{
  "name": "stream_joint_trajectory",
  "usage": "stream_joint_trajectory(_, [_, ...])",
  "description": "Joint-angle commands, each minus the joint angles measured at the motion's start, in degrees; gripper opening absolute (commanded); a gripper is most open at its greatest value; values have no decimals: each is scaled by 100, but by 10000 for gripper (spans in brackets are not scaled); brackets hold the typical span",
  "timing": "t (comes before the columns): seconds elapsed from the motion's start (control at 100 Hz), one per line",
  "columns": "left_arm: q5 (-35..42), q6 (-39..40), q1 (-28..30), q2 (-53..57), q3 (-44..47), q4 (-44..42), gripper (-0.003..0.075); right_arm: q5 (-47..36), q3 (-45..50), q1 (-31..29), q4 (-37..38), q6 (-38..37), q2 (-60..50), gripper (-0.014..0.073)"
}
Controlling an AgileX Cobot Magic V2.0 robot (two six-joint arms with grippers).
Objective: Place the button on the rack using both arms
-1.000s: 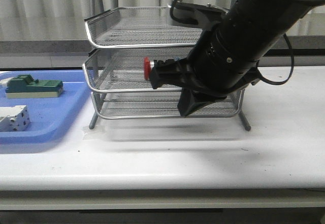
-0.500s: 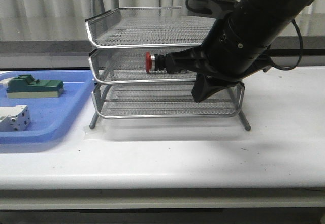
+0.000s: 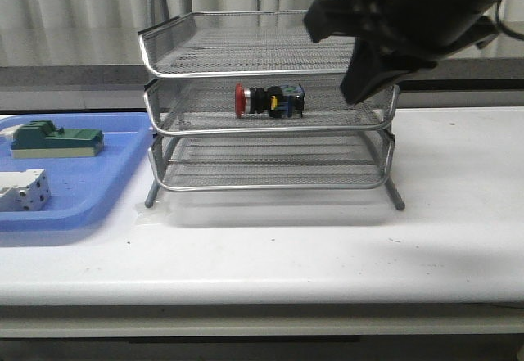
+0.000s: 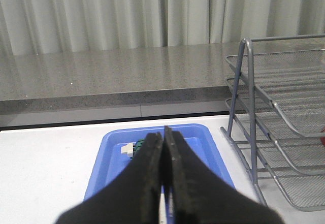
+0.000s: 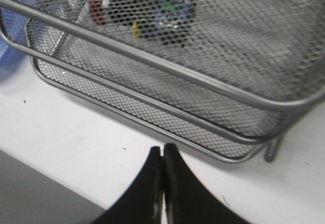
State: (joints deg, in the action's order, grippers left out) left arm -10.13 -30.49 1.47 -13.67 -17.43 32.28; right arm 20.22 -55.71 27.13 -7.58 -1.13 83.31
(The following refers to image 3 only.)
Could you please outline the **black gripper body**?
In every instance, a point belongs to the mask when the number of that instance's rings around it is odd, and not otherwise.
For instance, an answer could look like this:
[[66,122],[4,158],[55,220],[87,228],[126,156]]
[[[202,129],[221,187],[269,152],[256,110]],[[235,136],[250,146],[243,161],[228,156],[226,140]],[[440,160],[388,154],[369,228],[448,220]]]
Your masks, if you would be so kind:
[[353,65],[401,59],[433,63],[496,33],[485,12],[498,0],[314,0],[304,18],[315,43],[355,38]]

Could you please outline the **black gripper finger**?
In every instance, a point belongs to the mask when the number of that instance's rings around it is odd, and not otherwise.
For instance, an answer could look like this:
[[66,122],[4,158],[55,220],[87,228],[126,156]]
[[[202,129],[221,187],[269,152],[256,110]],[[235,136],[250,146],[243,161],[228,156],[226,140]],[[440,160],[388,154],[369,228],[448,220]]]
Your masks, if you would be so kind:
[[357,38],[341,82],[341,92],[349,105],[356,105],[403,81],[408,75],[420,70],[432,70],[436,66],[436,61],[395,52],[384,53],[377,44]]

